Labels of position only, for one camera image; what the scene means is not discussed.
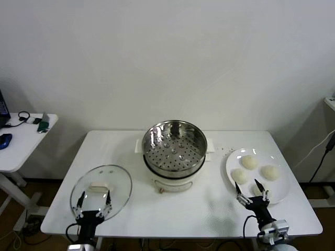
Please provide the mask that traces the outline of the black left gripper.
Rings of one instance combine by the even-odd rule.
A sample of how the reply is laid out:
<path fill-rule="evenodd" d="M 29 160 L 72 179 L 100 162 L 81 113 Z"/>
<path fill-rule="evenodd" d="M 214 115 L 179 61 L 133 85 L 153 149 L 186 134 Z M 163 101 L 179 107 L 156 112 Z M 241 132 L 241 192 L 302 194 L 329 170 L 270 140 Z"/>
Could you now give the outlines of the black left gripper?
<path fill-rule="evenodd" d="M 96 196 L 96 205 L 98 210 L 82 211 L 83 201 L 85 199 L 85 191 L 82 192 L 78 198 L 76 206 L 72 207 L 72 211 L 76 218 L 78 226 L 80 227 L 78 240 L 76 244 L 95 244 L 93 238 L 95 237 L 96 228 L 102 224 L 104 217 L 107 217 L 112 211 L 112 204 L 110 198 L 110 191 L 100 191 Z"/>

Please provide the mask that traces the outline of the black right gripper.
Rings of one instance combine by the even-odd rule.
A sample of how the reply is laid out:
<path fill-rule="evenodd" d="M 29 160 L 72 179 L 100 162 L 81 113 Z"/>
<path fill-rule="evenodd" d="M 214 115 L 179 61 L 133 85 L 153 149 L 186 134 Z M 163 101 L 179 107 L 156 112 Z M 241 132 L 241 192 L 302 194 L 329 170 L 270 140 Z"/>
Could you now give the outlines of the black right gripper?
<path fill-rule="evenodd" d="M 241 192 L 237 183 L 235 183 L 235 188 L 237 201 L 247 210 L 254 212 L 259 226 L 265 226 L 275 221 L 267 209 L 271 198 L 271 190 L 266 184 L 260 183 L 255 179 L 254 195 L 256 197 L 251 198 L 248 198 Z"/>

